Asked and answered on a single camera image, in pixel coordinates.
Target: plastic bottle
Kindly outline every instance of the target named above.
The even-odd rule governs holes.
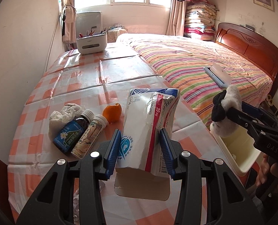
[[[87,155],[88,151],[92,148],[94,142],[98,138],[101,131],[108,125],[107,119],[100,114],[97,114],[89,127],[86,129],[82,137],[79,139],[71,154],[78,159],[82,159]]]
[[[86,109],[80,117],[67,123],[59,132],[53,143],[64,154],[71,152],[77,141],[88,128],[94,118],[94,113]]]

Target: orange checkered tablecloth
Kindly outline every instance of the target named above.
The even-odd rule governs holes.
[[[123,106],[120,121],[108,125],[99,141],[109,140],[116,128],[122,130],[125,104],[132,88],[167,88],[170,85],[129,46],[109,43],[104,52],[81,55],[70,51],[61,55],[44,74],[21,114],[9,155],[9,202],[17,219],[28,198],[62,154],[48,138],[50,114],[66,103],[76,103],[101,114],[107,105]],[[222,158],[220,147],[201,119],[184,99],[174,116],[172,139],[199,158]],[[101,191],[108,225],[171,225],[177,211],[180,181],[171,181],[167,201],[120,197],[114,192],[115,173]],[[202,223],[206,223],[207,196],[203,181]]]

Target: white wall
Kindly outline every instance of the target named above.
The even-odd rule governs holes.
[[[0,159],[5,163],[23,106],[45,72],[58,17],[58,0],[0,4]],[[63,51],[58,25],[49,64]]]
[[[166,34],[170,8],[144,5],[101,5],[78,12],[102,12],[103,26],[122,24],[129,33]]]
[[[209,0],[220,10],[216,25],[228,22],[237,25],[251,25],[278,47],[278,2],[274,0],[274,12],[253,3],[253,0]],[[278,91],[274,97],[278,107]]]

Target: curtain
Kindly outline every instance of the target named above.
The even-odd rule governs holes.
[[[75,43],[75,20],[77,12],[74,8],[74,0],[63,0],[63,31],[62,40],[64,43]]]
[[[166,35],[184,35],[186,1],[172,0]]]

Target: human hand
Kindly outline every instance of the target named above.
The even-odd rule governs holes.
[[[272,175],[278,178],[278,163],[274,163],[271,167],[268,164],[268,155],[263,155],[263,161],[260,165],[260,170],[256,179],[256,186],[259,187],[261,184],[264,184],[267,180],[267,174],[269,171]],[[272,192],[278,194],[278,185],[275,190]]]

